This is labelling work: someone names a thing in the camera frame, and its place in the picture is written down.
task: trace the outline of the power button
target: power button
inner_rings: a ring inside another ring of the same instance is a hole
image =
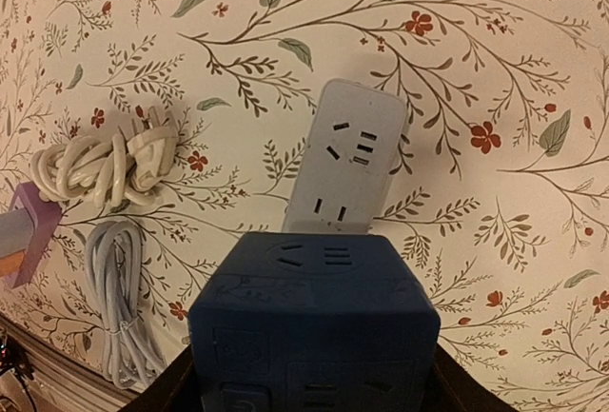
[[[222,388],[224,412],[271,412],[268,390],[261,386],[226,383]]]

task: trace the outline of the white plug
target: white plug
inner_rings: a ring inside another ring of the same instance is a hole
[[[345,80],[322,90],[283,231],[366,233],[388,191],[404,102]]]
[[[148,117],[149,122],[144,122],[145,131],[140,134],[133,122],[135,136],[127,142],[129,155],[135,159],[131,183],[141,192],[151,190],[169,174],[178,145],[178,130],[171,116],[163,125],[156,109],[150,108]]]

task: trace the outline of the purple plastic holder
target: purple plastic holder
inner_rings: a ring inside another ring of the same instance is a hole
[[[28,212],[34,225],[34,234],[19,270],[5,277],[9,288],[16,288],[31,280],[61,220],[61,207],[57,203],[42,201],[39,193],[40,190],[34,182],[19,184],[10,202],[10,210],[23,207]]]

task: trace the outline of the coiled cable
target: coiled cable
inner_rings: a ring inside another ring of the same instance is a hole
[[[142,233],[131,222],[105,222],[85,247],[85,272],[106,329],[102,373],[118,388],[149,386],[166,363],[137,313]]]
[[[102,208],[109,194],[111,207],[124,199],[139,206],[151,205],[154,195],[137,191],[128,179],[134,159],[127,153],[125,138],[112,136],[102,142],[91,136],[77,137],[37,151],[31,159],[31,179],[49,201],[89,196]]]

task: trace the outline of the white power strip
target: white power strip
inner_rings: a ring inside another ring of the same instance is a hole
[[[388,189],[406,119],[404,102],[332,80],[320,98],[284,232],[366,233]]]

